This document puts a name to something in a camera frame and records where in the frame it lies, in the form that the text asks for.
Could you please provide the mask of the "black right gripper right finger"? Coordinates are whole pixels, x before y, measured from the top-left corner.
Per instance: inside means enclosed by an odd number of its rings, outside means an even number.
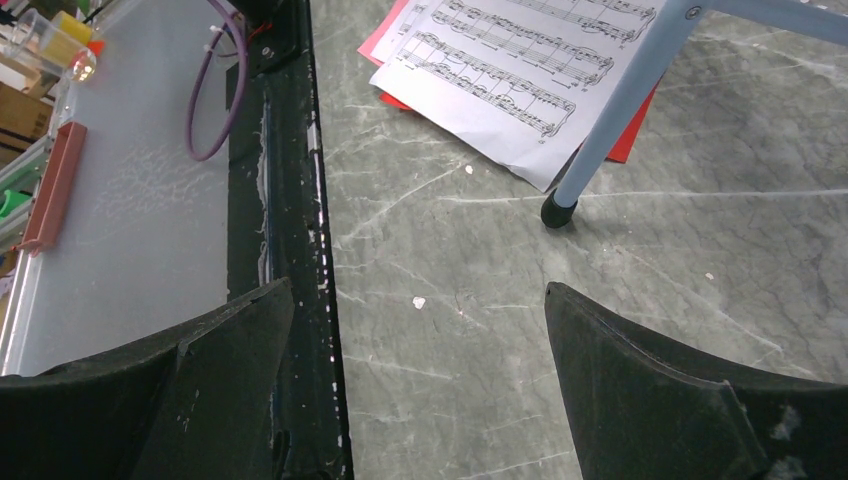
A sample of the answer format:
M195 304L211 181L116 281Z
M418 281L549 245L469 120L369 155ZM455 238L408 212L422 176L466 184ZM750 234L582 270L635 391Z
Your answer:
M549 341L586 479L843 479L847 388L759 370L545 292Z

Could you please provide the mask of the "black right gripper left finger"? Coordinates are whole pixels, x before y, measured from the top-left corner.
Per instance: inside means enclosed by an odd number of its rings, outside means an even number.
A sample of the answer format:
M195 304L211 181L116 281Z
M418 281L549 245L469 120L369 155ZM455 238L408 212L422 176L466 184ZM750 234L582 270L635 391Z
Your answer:
M1 380L5 479L271 479L288 280L120 347Z

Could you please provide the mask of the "red sheet music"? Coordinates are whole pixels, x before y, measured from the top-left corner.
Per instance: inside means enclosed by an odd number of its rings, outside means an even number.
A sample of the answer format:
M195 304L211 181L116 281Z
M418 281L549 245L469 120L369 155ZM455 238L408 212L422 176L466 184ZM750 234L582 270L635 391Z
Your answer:
M607 160L624 164L627 162L630 153L632 151L634 142L637 138L637 135L641 129L643 121L647 115L650 104L653 100L654 94L656 92L657 85L650 91L648 96L645 98L643 103L641 104L637 113L633 116L628 126L624 129L623 133L617 140L616 144L613 146L609 154L607 155ZM395 97L391 96L388 93L382 92L379 94L378 98L384 102L385 104L396 107L403 111L411 111L411 108L404 103L397 100Z

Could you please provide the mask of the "white sheet music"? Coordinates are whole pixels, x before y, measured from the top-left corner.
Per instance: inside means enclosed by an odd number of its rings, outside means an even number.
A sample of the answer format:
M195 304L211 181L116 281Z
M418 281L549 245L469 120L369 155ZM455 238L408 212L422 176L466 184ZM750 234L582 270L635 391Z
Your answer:
M544 191L661 9L659 1L433 1L370 82Z
M399 1L399 7L393 7L387 18L386 28L377 38L371 56L379 63L387 62L391 54L399 46L400 41L411 29L420 14L431 4L431 1Z

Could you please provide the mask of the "light blue music stand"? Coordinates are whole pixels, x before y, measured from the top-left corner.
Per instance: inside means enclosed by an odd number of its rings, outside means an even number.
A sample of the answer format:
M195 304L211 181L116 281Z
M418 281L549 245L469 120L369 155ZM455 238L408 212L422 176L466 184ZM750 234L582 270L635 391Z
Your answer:
M544 201L541 220L551 229L567 225L580 195L632 117L661 79L704 14L717 11L759 24L845 46L847 16L812 3L784 0L668 1L645 34L559 185Z

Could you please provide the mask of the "pink sheet music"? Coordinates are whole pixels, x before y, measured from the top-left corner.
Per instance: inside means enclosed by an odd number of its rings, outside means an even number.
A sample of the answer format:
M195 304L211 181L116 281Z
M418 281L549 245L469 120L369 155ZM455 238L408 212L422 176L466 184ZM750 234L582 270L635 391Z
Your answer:
M397 0L389 10L387 17L358 47L357 52L373 64L381 66L388 56L383 50L386 49L386 44L391 45L393 38L398 35L402 16L405 14L405 9L409 3L409 0Z

